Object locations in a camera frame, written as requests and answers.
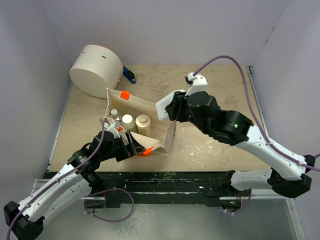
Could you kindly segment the canvas bag orange handles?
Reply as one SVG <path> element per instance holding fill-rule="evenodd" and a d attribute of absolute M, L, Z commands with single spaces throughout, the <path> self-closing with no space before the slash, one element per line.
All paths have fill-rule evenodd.
<path fill-rule="evenodd" d="M 147 115 L 150 118 L 150 136 L 135 132 L 132 133 L 132 136 L 146 149 L 151 148 L 153 153 L 168 157 L 176 135 L 177 123 L 169 120 L 159 121 L 154 103 L 130 93 L 127 94 L 127 97 L 124 95 L 124 91 L 109 88 L 106 90 L 104 121 L 110 124 L 115 120 L 111 115 L 112 109 L 116 109 L 122 116 L 129 114 L 136 118 L 141 114 Z"/>

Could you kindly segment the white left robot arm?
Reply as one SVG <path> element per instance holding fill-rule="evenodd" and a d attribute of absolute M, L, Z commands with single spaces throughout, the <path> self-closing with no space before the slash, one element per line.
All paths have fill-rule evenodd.
<path fill-rule="evenodd" d="M 67 163 L 42 187 L 29 197 L 4 206 L 5 222 L 19 240 L 34 240 L 59 213 L 88 196 L 98 196 L 105 186 L 96 173 L 100 163 L 109 159 L 118 162 L 142 154 L 146 148 L 130 132 L 127 140 L 110 131 L 101 131 L 92 142 L 76 151 Z"/>

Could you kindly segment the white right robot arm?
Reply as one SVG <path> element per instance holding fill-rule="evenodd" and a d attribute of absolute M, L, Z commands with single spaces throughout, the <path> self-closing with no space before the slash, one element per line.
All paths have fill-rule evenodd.
<path fill-rule="evenodd" d="M 310 190 L 312 179 L 307 175 L 307 168 L 314 166 L 313 156 L 298 155 L 274 141 L 267 142 L 249 118 L 238 111 L 222 110 L 215 97 L 205 91 L 191 95 L 175 91 L 159 107 L 163 119 L 190 122 L 203 134 L 242 149 L 269 166 L 262 170 L 229 171 L 222 183 L 226 195 L 249 189 L 271 189 L 294 199 Z"/>

